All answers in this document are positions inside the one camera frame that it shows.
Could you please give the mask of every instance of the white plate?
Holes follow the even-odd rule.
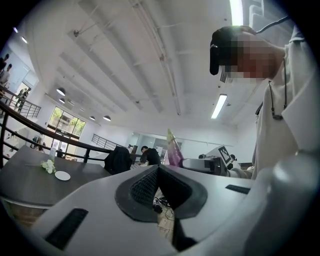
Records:
[[[57,179],[62,180],[62,181],[68,181],[70,180],[70,175],[69,173],[66,173],[65,171],[56,171],[54,173]]]

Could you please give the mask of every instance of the neck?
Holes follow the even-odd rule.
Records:
[[[272,60],[273,68],[270,69],[269,75],[267,77],[269,80],[272,80],[276,76],[276,74],[277,74],[277,72],[278,72],[278,70],[284,60],[286,52],[285,52],[284,48],[272,45],[272,53],[271,54],[273,56],[273,60]]]

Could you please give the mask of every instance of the black jacket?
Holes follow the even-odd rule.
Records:
[[[111,175],[119,174],[130,170],[132,159],[127,148],[116,146],[104,159],[104,169]]]

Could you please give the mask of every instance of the ear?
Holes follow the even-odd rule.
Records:
[[[250,33],[250,34],[252,34],[252,35],[256,35],[256,34],[257,34],[257,32],[254,31],[254,30],[252,29],[252,27],[250,27],[250,26],[244,26],[244,25],[242,25],[242,26],[240,26],[240,29],[241,29],[243,32],[247,32],[247,33]]]

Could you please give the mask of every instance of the dragon fruit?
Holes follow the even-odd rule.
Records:
[[[168,143],[167,153],[169,158],[169,164],[171,166],[182,167],[182,160],[184,159],[184,157],[182,156],[176,138],[170,129],[168,129],[166,142]]]

